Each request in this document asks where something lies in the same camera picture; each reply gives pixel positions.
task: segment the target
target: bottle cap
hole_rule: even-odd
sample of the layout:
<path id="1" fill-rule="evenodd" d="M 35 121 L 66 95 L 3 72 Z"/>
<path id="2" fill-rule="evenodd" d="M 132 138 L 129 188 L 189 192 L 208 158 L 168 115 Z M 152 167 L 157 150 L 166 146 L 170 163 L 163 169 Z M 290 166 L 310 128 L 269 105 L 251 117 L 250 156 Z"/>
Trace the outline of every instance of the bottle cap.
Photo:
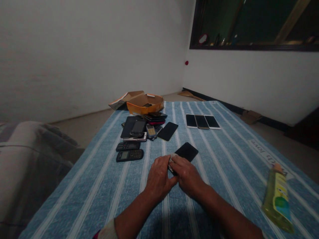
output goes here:
<path id="1" fill-rule="evenodd" d="M 281 168 L 280 164 L 278 164 L 278 163 L 274 164 L 273 169 L 282 173 L 282 168 Z"/>

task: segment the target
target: window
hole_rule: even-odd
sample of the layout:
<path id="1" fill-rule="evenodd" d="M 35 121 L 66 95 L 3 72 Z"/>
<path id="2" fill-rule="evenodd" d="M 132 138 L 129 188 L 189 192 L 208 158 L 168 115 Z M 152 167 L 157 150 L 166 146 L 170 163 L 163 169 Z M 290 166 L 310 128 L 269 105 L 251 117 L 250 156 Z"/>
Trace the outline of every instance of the window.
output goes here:
<path id="1" fill-rule="evenodd" d="M 319 51 L 319 0 L 197 0 L 190 49 Z"/>

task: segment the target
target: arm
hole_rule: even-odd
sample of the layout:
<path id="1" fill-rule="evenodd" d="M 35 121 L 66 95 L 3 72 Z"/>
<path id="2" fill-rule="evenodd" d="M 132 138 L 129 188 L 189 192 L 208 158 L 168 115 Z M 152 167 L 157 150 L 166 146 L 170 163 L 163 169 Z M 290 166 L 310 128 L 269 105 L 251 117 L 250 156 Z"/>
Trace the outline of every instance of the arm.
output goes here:
<path id="1" fill-rule="evenodd" d="M 263 238 L 262 231 L 256 225 L 228 204 L 211 186 L 204 183 L 189 161 L 179 156 L 172 160 L 169 165 L 179 176 L 179 186 L 198 201 L 212 218 L 220 221 L 229 238 Z"/>
<path id="2" fill-rule="evenodd" d="M 168 178 L 169 158 L 168 155 L 155 160 L 149 172 L 145 190 L 115 218 L 115 230 L 119 239 L 136 238 L 153 208 L 177 184 L 177 177 Z"/>

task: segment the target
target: sleeve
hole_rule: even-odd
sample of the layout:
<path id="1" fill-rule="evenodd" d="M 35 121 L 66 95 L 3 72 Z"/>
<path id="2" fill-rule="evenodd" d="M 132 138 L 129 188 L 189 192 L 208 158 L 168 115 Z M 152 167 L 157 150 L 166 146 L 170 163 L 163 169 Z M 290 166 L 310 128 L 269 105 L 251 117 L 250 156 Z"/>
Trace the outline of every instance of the sleeve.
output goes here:
<path id="1" fill-rule="evenodd" d="M 118 239 L 114 226 L 114 219 L 109 221 L 102 230 L 98 231 L 93 239 Z"/>

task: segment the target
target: white wall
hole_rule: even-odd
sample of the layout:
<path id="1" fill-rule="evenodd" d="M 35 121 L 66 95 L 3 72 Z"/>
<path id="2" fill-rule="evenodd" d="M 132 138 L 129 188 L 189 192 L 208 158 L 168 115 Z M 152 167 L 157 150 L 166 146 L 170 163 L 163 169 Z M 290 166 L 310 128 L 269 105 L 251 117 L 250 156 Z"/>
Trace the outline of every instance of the white wall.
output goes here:
<path id="1" fill-rule="evenodd" d="M 294 125 L 319 106 L 319 53 L 188 50 L 183 87 Z"/>
<path id="2" fill-rule="evenodd" d="M 58 121 L 182 87 L 192 0 L 3 0 L 0 120 Z"/>

